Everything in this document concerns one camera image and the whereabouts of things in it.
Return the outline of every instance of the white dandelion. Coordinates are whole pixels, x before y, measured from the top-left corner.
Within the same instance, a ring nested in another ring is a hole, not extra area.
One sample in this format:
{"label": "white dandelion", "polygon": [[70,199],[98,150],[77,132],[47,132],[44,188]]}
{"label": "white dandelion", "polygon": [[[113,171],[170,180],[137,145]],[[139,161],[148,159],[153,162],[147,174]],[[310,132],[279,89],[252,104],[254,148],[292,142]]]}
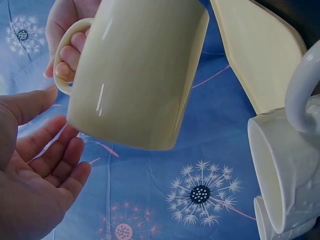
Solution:
{"label": "white dandelion", "polygon": [[35,16],[24,15],[13,18],[6,28],[6,41],[13,52],[20,56],[25,53],[36,54],[46,44],[45,28],[37,26],[38,19]]}
{"label": "white dandelion", "polygon": [[201,224],[203,226],[206,226],[208,225],[209,227],[211,227],[213,224],[215,223],[218,223],[218,218],[217,216],[215,215],[210,215],[210,216],[207,216],[207,217],[204,217],[202,220],[201,220]]}
{"label": "white dandelion", "polygon": [[184,224],[188,224],[188,225],[195,225],[198,221],[198,218],[196,217],[196,215],[186,215],[185,218],[183,219]]}
{"label": "white dandelion", "polygon": [[217,213],[223,209],[234,211],[254,219],[235,209],[234,194],[241,189],[241,181],[233,178],[229,166],[200,160],[193,166],[188,164],[180,171],[181,178],[171,182],[173,191],[167,195],[172,218],[185,225],[209,226],[218,223]]}

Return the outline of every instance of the open palm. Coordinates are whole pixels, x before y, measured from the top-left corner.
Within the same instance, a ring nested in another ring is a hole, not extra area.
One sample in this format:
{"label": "open palm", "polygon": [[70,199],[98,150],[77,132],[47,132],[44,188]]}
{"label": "open palm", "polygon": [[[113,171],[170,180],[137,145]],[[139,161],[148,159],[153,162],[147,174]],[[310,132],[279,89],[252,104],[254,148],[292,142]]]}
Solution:
{"label": "open palm", "polygon": [[[0,96],[0,236],[4,239],[36,240],[47,235],[62,221],[90,174],[88,163],[79,164],[84,142],[64,116],[17,140],[18,125],[49,108],[54,91]],[[28,107],[32,102],[38,104]]]}

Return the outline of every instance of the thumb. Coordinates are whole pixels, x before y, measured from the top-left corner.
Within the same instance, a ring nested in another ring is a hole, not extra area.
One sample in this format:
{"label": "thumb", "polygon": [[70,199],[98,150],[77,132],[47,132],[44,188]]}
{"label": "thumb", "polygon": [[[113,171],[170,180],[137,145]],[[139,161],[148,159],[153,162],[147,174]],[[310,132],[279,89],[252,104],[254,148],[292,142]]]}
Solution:
{"label": "thumb", "polygon": [[45,90],[0,96],[0,105],[13,114],[18,125],[23,125],[48,110],[54,104],[57,96],[56,86],[51,85]]}
{"label": "thumb", "polygon": [[53,85],[46,90],[0,96],[0,171],[7,168],[14,153],[18,125],[30,122],[50,108],[57,95]]}

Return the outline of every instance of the pink line pattern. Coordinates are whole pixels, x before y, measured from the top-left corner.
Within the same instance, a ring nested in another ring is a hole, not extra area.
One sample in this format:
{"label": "pink line pattern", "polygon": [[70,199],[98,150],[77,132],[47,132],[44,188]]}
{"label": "pink line pattern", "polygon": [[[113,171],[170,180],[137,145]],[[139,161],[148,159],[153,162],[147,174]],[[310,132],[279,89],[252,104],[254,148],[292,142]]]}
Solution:
{"label": "pink line pattern", "polygon": [[209,55],[226,55],[224,53],[211,53],[211,52],[207,52],[207,51],[202,51],[203,54],[209,54]]}
{"label": "pink line pattern", "polygon": [[201,86],[202,84],[205,84],[206,82],[214,79],[216,76],[218,76],[219,74],[223,73],[225,70],[227,70],[227,69],[229,69],[229,68],[230,68],[230,65],[228,64],[228,66],[226,66],[224,69],[218,71],[215,75],[209,77],[208,79],[204,80],[203,82],[200,82],[200,83],[197,84],[197,85],[194,85],[194,86],[192,87],[192,89],[195,89],[195,88]]}
{"label": "pink line pattern", "polygon": [[92,141],[92,142],[95,143],[95,144],[100,145],[105,150],[107,150],[109,153],[111,153],[112,155],[116,156],[117,158],[119,157],[119,155],[115,151],[113,151],[110,147],[107,147],[106,145],[104,145],[104,144],[102,144],[102,143],[100,143],[98,141]]}
{"label": "pink line pattern", "polygon": [[233,208],[233,207],[228,207],[227,209],[232,210],[232,211],[236,212],[237,214],[240,214],[240,215],[242,215],[242,216],[244,216],[244,217],[246,217],[246,218],[248,218],[248,219],[251,219],[251,220],[256,221],[256,219],[255,219],[254,217],[249,216],[249,215],[243,213],[242,211],[239,211],[239,210],[237,210],[237,209],[235,209],[235,208]]}
{"label": "pink line pattern", "polygon": [[89,162],[90,165],[94,164],[95,162],[99,161],[101,159],[101,157],[96,158],[95,160],[92,160],[91,162]]}

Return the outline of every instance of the fingernail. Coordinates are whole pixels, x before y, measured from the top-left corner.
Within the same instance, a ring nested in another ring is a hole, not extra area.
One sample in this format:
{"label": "fingernail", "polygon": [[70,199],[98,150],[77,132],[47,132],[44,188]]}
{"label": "fingernail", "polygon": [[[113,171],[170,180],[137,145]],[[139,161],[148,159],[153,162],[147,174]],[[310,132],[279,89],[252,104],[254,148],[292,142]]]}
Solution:
{"label": "fingernail", "polygon": [[84,35],[81,33],[79,33],[79,34],[76,33],[75,35],[72,36],[72,39],[71,39],[71,41],[73,43],[75,43],[76,45],[82,44],[85,40],[86,39],[85,39]]}
{"label": "fingernail", "polygon": [[69,47],[63,47],[60,51],[60,57],[62,58],[62,60],[64,60],[65,62],[67,62],[69,60],[69,58],[71,57],[71,50]]}
{"label": "fingernail", "polygon": [[58,76],[67,76],[69,74],[69,67],[66,64],[59,64],[55,69],[55,74]]}

